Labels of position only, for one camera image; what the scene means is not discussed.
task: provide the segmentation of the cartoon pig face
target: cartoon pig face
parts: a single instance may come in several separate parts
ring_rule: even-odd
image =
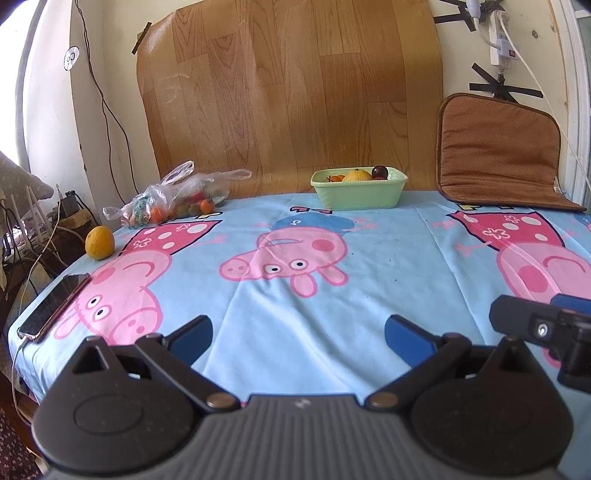
[[[513,244],[499,252],[497,264],[507,285],[523,299],[550,303],[558,293],[591,299],[591,265],[564,247]]]
[[[220,266],[220,275],[233,281],[291,278],[292,289],[301,297],[316,294],[318,272],[334,286],[344,285],[347,275],[335,267],[347,254],[340,235],[317,227],[284,228],[256,240],[256,250],[236,255]]]
[[[149,250],[132,251],[103,265],[62,315],[55,338],[66,337],[80,322],[108,345],[130,345],[155,332],[162,312],[147,287],[170,263],[170,255]]]

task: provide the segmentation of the cartoon pig snout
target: cartoon pig snout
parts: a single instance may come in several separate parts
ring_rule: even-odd
[[[245,278],[251,270],[249,262],[240,257],[233,257],[224,262],[220,267],[222,277],[227,280],[240,280]]]

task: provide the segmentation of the cartoon pig eye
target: cartoon pig eye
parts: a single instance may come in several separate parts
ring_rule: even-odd
[[[308,266],[308,262],[306,260],[294,260],[290,263],[290,267],[294,270],[304,270]]]
[[[92,310],[96,305],[103,299],[102,295],[97,295],[96,297],[92,297],[88,303],[86,304],[86,308]]]
[[[277,265],[265,265],[265,272],[267,273],[279,273],[281,271],[281,267]]]
[[[100,309],[98,309],[95,312],[95,321],[97,320],[102,320],[103,318],[105,318],[109,313],[111,313],[111,307],[109,307],[108,305],[105,305],[104,307],[101,307]]]

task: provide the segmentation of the light green plastic bin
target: light green plastic bin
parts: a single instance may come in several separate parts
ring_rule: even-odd
[[[408,177],[396,168],[388,167],[387,180],[327,181],[332,175],[347,175],[358,168],[369,173],[372,167],[333,168],[312,175],[315,188],[324,208],[329,210],[368,210],[394,208],[398,204]]]

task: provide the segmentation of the gray ribbed panel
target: gray ribbed panel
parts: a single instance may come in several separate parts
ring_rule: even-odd
[[[74,480],[56,471],[47,480]],[[519,480],[559,480],[555,472]],[[423,453],[394,415],[355,397],[253,397],[210,415],[166,463],[127,480],[484,480]],[[507,477],[495,480],[509,480]]]

